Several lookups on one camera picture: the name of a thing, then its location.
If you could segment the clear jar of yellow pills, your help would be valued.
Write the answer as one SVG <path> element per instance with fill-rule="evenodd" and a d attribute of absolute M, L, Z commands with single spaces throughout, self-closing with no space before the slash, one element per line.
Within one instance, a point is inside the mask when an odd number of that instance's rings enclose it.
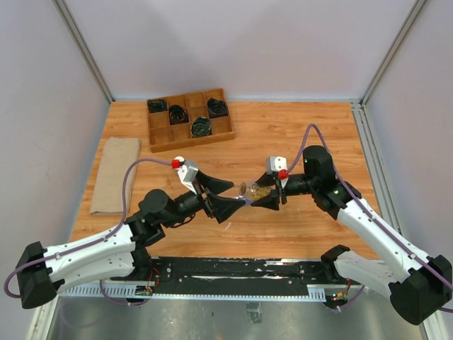
<path fill-rule="evenodd" d="M 256 182 L 243 182 L 239 186 L 239 195 L 246 200 L 254 202 L 269 195 L 271 190 L 271 187 L 262 186 Z"/>

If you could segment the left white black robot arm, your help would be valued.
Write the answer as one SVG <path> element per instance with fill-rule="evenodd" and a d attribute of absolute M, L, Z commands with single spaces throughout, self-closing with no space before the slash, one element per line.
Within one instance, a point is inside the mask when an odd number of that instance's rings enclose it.
<path fill-rule="evenodd" d="M 196 174 L 194 180 L 193 189 L 176 199 L 161 189 L 149 191 L 138 211 L 117 227 L 57 246 L 29 244 L 16 265 L 22 308 L 40 307 L 65 290 L 92 281 L 144 280 L 151 273 L 147 247 L 164 238 L 164 228 L 180 227 L 200 211 L 222 223 L 246 204 L 240 198 L 222 197 L 233 187 L 230 181 L 205 174 Z"/>

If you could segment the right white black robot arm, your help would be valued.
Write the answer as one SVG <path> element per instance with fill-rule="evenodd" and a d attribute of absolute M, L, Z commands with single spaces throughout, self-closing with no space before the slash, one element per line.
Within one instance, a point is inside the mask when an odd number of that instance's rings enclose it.
<path fill-rule="evenodd" d="M 356 281 L 387 298 L 407 322 L 419 325 L 452 299 L 452 265 L 411 244 L 353 186 L 336 174 L 331 154 L 315 145 L 302 152 L 304 171 L 291 174 L 284 157 L 269 157 L 254 186 L 268 195 L 255 207 L 278 210 L 290 196 L 309 194 L 322 211 L 354 231 L 374 250 L 374 263 L 338 245 L 322 255 L 321 276 L 328 283 Z"/>

